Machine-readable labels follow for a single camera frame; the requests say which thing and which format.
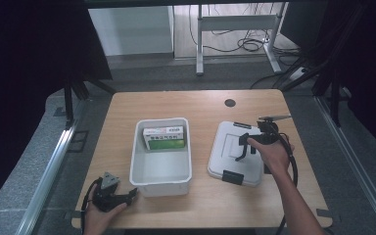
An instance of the round hole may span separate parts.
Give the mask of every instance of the round hole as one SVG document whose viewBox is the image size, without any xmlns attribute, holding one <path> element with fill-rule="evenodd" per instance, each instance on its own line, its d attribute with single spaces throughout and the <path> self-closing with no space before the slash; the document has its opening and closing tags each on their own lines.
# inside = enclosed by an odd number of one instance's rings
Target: round hole
<svg viewBox="0 0 376 235">
<path fill-rule="evenodd" d="M 224 104 L 226 107 L 230 107 L 230 108 L 236 106 L 236 102 L 232 99 L 225 100 Z"/>
</svg>

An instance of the plastic container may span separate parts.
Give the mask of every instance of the plastic container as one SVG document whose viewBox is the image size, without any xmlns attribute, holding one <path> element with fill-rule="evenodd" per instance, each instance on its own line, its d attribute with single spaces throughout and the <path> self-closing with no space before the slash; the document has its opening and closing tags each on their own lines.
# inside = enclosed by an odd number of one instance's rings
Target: plastic container
<svg viewBox="0 0 376 235">
<path fill-rule="evenodd" d="M 183 126 L 185 146 L 179 149 L 148 150 L 144 128 Z M 144 197 L 187 194 L 192 178 L 191 146 L 188 120 L 183 117 L 144 119 L 136 124 L 130 165 L 130 183 Z"/>
<path fill-rule="evenodd" d="M 234 177 L 241 181 L 237 184 L 252 187 L 260 184 L 264 163 L 259 151 L 252 154 L 249 145 L 246 157 L 239 162 L 235 161 L 243 153 L 239 137 L 245 133 L 261 134 L 256 126 L 231 121 L 223 121 L 218 126 L 208 167 L 210 176 L 218 179 L 223 179 L 224 176 Z"/>
</svg>

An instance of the human arm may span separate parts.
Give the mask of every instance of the human arm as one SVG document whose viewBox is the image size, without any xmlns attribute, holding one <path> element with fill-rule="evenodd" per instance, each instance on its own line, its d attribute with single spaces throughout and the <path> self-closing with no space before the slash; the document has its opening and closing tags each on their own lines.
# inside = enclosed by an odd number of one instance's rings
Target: human arm
<svg viewBox="0 0 376 235">
<path fill-rule="evenodd" d="M 293 235 L 324 234 L 319 222 L 293 183 L 288 172 L 289 157 L 280 141 L 271 145 L 262 145 L 252 138 L 247 141 L 260 152 L 262 160 L 273 175 L 279 188 L 290 233 Z"/>
<path fill-rule="evenodd" d="M 89 194 L 88 206 L 85 213 L 84 235 L 101 235 L 108 228 L 114 217 L 121 213 L 127 204 L 123 203 L 109 212 L 102 212 L 94 206 L 93 194 L 97 185 L 93 185 Z"/>
</svg>

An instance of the black curtain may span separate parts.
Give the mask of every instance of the black curtain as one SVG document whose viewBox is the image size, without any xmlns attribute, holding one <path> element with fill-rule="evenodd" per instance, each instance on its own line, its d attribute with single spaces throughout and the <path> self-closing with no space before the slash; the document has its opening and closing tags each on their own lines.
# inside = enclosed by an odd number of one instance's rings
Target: black curtain
<svg viewBox="0 0 376 235">
<path fill-rule="evenodd" d="M 350 109 L 376 138 L 376 1 L 367 5 L 333 73 L 352 93 Z"/>
<path fill-rule="evenodd" d="M 78 6 L 0 1 L 0 188 L 50 94 L 67 78 L 112 78 L 88 11 Z"/>
</svg>

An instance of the wall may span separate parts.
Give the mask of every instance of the wall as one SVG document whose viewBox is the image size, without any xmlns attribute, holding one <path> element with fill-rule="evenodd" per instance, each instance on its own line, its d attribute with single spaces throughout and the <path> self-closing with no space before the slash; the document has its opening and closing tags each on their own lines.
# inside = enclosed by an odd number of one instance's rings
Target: wall
<svg viewBox="0 0 376 235">
<path fill-rule="evenodd" d="M 173 52 L 172 7 L 90 9 L 106 56 Z"/>
</svg>

